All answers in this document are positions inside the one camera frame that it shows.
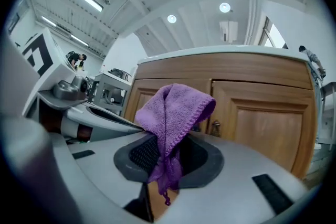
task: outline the white machine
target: white machine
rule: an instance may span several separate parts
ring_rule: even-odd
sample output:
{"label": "white machine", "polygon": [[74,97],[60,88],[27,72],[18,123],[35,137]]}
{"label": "white machine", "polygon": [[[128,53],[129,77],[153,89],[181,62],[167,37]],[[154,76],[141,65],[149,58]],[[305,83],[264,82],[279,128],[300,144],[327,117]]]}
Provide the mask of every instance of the white machine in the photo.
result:
{"label": "white machine", "polygon": [[[25,57],[8,38],[3,43],[3,57],[22,67],[20,74],[2,67],[5,78],[33,82],[17,83],[11,95],[9,86],[2,86],[2,101],[20,94],[27,98],[24,104],[22,98],[16,101],[17,110],[10,100],[2,107],[2,114],[14,116],[4,120],[3,145],[18,180],[59,223],[153,222],[146,190],[150,171],[133,156],[136,151],[148,163],[146,147],[150,141],[155,155],[155,137],[85,101],[85,82],[76,78],[48,29],[27,44]],[[62,113],[60,133],[48,133],[39,124],[41,102],[55,117]],[[65,136],[76,137],[83,125],[92,128],[90,143],[67,144]],[[179,195],[156,223],[280,221],[304,205],[307,190],[300,180],[256,151],[206,134],[190,133],[187,139],[190,143],[180,147],[181,162],[187,161]]]}

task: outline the person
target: person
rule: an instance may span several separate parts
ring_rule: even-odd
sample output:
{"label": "person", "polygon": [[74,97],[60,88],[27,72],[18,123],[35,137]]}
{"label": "person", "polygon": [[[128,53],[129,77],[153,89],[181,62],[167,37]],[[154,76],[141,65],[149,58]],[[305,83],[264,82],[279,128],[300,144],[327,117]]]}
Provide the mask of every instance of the person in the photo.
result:
{"label": "person", "polygon": [[83,70],[84,71],[84,61],[81,61],[80,63],[79,63],[79,65],[76,65],[75,66],[75,69],[78,71],[78,70]]}
{"label": "person", "polygon": [[75,68],[75,63],[78,60],[85,61],[86,60],[86,55],[85,54],[77,54],[77,53],[73,52],[73,53],[68,53],[67,58],[68,58],[69,63],[72,65],[72,67]]}
{"label": "person", "polygon": [[[313,80],[314,87],[315,87],[315,100],[316,100],[317,117],[318,117],[317,118],[318,128],[317,128],[317,136],[315,140],[314,150],[320,150],[321,144],[318,143],[318,140],[319,140],[319,135],[320,135],[321,128],[322,128],[322,112],[323,111],[322,111],[322,97],[321,97],[321,90],[320,90],[319,82],[323,81],[323,78],[326,75],[326,71],[324,70],[319,58],[315,54],[313,54],[310,50],[306,49],[305,46],[300,46],[299,52],[306,54],[309,58],[308,66],[310,68],[310,73],[311,73],[312,80]],[[312,62],[316,63],[319,68],[316,69],[313,66]]]}

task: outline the black slot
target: black slot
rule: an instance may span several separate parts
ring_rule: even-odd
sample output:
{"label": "black slot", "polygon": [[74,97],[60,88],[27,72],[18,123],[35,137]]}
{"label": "black slot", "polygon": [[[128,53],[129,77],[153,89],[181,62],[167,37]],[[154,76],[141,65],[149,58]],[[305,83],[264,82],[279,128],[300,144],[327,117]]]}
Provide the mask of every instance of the black slot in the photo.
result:
{"label": "black slot", "polygon": [[84,158],[84,157],[87,157],[87,156],[90,156],[90,155],[93,155],[93,154],[94,154],[94,151],[87,150],[87,151],[81,151],[81,152],[73,153],[72,156],[73,156],[74,159],[80,159],[80,158]]}
{"label": "black slot", "polygon": [[252,177],[274,212],[278,215],[289,208],[293,202],[284,194],[267,174]]}

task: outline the wooden cabinet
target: wooden cabinet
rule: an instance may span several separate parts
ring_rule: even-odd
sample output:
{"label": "wooden cabinet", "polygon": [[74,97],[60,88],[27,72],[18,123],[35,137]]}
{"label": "wooden cabinet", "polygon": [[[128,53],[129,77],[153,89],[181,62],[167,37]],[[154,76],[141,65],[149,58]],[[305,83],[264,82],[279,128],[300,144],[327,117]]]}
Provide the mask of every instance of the wooden cabinet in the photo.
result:
{"label": "wooden cabinet", "polygon": [[306,173],[316,133],[313,91],[262,83],[214,81],[222,138],[249,146],[298,177]]}
{"label": "wooden cabinet", "polygon": [[[135,113],[141,109],[159,88],[173,83],[180,83],[201,92],[211,93],[211,79],[138,79],[135,80],[125,111],[125,119],[137,123]],[[206,131],[207,120],[200,124],[202,132]]]}

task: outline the white countertop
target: white countertop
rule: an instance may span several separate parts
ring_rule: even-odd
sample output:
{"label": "white countertop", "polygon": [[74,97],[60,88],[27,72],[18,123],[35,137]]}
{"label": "white countertop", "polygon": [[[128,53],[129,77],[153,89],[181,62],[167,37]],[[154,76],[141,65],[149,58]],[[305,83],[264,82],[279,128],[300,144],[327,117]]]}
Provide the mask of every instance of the white countertop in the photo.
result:
{"label": "white countertop", "polygon": [[279,49],[273,47],[264,47],[264,46],[249,46],[249,45],[221,45],[221,46],[206,46],[199,48],[192,48],[187,50],[177,50],[173,52],[167,52],[166,54],[160,54],[152,57],[147,57],[138,62],[138,64],[157,61],[167,58],[174,58],[187,55],[196,55],[196,54],[215,54],[223,52],[234,52],[234,53],[247,53],[247,54],[265,54],[273,55],[283,58],[289,58],[299,61],[308,61],[307,55],[294,50],[288,49]]}

